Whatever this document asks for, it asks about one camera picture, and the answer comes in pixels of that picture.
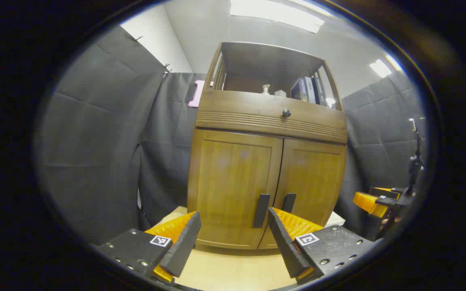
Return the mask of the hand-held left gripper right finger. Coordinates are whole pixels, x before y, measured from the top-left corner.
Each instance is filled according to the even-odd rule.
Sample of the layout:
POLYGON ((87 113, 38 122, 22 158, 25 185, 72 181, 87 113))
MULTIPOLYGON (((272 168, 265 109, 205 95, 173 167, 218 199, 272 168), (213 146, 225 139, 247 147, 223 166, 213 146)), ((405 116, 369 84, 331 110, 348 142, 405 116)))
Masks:
POLYGON ((343 226, 322 227, 274 207, 268 208, 268 226, 287 272, 297 284, 350 266, 380 243, 379 239, 368 240, 343 226))

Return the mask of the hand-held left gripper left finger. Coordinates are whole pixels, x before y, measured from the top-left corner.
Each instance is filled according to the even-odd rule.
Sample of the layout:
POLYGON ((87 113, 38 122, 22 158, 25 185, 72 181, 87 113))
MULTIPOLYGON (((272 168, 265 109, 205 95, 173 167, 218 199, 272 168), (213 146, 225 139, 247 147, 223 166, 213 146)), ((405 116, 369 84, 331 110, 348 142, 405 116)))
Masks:
POLYGON ((146 231, 126 230, 95 250, 139 276, 174 283, 196 245, 200 229, 200 213, 193 211, 146 231))

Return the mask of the black door handle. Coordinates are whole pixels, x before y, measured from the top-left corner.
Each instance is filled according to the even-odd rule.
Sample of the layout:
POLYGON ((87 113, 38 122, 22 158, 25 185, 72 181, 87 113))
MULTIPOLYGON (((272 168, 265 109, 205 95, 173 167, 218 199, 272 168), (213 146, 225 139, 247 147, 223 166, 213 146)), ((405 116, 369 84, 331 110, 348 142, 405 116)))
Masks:
POLYGON ((255 208, 253 228, 262 228, 266 219, 267 208, 270 202, 269 194, 260 194, 255 208))
POLYGON ((282 210, 288 213, 292 213, 296 197, 297 197, 296 193, 287 193, 285 200, 284 200, 284 204, 282 206, 282 210))

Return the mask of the wooden shoe cabinet door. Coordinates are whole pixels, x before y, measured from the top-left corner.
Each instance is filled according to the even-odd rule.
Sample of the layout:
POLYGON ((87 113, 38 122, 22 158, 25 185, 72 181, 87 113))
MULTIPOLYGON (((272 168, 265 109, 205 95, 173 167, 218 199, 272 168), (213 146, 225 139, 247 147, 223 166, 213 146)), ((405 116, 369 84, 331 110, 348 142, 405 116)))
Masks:
POLYGON ((253 228, 259 195, 274 202, 283 139, 227 131, 194 131, 187 210, 198 211, 198 245, 237 250, 259 247, 267 227, 253 228))
POLYGON ((282 210, 287 193, 296 193, 291 214, 324 227, 341 192, 346 158, 345 144, 285 138, 270 206, 282 210))

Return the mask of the wooden double-door shoe cabinet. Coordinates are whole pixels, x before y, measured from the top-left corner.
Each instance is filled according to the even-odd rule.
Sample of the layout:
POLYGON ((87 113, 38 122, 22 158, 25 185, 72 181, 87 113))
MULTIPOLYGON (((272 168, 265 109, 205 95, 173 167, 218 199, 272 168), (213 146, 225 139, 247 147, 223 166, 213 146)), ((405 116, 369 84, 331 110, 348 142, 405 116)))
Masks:
MULTIPOLYGON (((219 43, 210 64, 203 91, 261 93, 263 91, 262 86, 270 84, 270 95, 274 95, 274 92, 277 90, 284 90, 287 94, 287 98, 291 98, 290 89, 296 82, 296 79, 301 77, 310 77, 312 79, 314 76, 318 76, 322 81, 328 107, 344 112, 337 86, 335 85, 335 81, 325 60, 305 52, 268 44, 249 42, 219 43)), ((247 131, 198 128, 195 126, 195 130, 196 129, 261 135, 282 138, 283 140, 288 138, 331 143, 247 131)), ((267 214, 265 235, 257 249, 273 249, 276 246, 277 244, 268 226, 267 214)))

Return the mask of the small ceiling light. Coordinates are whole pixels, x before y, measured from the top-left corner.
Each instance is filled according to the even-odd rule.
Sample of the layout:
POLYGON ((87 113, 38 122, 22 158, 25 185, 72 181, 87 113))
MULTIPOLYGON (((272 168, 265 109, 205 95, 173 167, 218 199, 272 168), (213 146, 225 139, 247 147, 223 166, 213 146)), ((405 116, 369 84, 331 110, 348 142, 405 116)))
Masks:
POLYGON ((393 72, 403 71, 402 66, 391 55, 385 55, 386 61, 375 60, 369 67, 381 78, 386 78, 393 72))

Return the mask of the dark blue book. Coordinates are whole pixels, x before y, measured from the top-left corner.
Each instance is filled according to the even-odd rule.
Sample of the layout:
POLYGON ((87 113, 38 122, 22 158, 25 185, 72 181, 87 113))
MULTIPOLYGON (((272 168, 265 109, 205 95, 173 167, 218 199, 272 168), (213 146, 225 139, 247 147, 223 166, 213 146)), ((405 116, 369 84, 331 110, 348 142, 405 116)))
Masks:
POLYGON ((324 91, 324 87, 322 85, 321 79, 318 76, 314 76, 312 80, 313 80, 314 92, 316 96, 316 104, 328 107, 328 103, 326 101, 325 91, 324 91))
POLYGON ((290 97, 292 99, 309 102, 305 78, 301 77, 296 79, 296 82, 290 89, 290 97))

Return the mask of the grey book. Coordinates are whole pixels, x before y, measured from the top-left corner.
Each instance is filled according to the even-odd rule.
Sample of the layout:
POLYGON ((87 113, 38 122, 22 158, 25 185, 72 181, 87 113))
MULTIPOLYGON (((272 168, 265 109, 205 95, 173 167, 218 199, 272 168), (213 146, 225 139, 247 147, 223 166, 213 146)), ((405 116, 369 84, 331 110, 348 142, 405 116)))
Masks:
POLYGON ((312 79, 310 77, 304 77, 304 81, 307 90, 308 102, 312 104, 317 104, 312 79))

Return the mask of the black backdrop cloth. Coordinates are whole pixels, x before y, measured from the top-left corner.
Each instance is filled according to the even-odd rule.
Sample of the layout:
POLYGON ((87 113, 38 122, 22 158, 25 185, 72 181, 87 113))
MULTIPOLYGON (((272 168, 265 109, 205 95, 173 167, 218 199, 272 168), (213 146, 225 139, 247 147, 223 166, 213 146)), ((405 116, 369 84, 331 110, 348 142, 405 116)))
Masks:
MULTIPOLYGON (((42 183, 74 232, 100 244, 146 230, 187 207, 197 109, 188 106, 205 72, 163 76, 162 63, 121 27, 87 46, 65 70, 35 139, 42 183)), ((342 99, 347 168, 334 211, 364 236, 377 220, 352 203, 371 186, 406 187, 414 118, 428 148, 422 97, 407 75, 342 99)))

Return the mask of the wooden drawer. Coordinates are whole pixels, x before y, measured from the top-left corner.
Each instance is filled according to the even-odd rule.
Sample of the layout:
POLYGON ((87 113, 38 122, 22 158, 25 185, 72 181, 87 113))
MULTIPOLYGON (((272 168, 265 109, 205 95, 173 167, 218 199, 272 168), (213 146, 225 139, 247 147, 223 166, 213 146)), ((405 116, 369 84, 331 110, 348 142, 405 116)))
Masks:
POLYGON ((347 144, 343 111, 261 93, 203 91, 195 125, 347 144), (282 116, 285 109, 291 111, 288 118, 282 116))

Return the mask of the pink flat item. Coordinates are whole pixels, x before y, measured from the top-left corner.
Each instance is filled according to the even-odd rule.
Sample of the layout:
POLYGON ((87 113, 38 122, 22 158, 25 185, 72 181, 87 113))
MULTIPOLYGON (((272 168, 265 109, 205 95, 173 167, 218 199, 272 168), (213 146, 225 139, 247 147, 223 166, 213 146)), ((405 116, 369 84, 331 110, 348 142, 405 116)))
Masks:
POLYGON ((197 80, 197 81, 194 82, 194 85, 195 85, 195 91, 194 91, 193 97, 188 102, 187 105, 189 107, 191 107, 191 108, 198 108, 200 100, 201 100, 202 91, 203 91, 203 89, 205 87, 205 81, 204 80, 197 80))

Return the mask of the large ceiling light panel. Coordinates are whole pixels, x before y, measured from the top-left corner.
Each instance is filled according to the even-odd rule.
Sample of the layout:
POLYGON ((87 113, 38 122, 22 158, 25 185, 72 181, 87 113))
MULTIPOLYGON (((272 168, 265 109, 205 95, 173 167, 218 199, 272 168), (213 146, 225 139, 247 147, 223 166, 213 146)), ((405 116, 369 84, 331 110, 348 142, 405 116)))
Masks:
POLYGON ((310 13, 270 0, 231 0, 230 14, 283 23, 313 34, 325 23, 310 13))

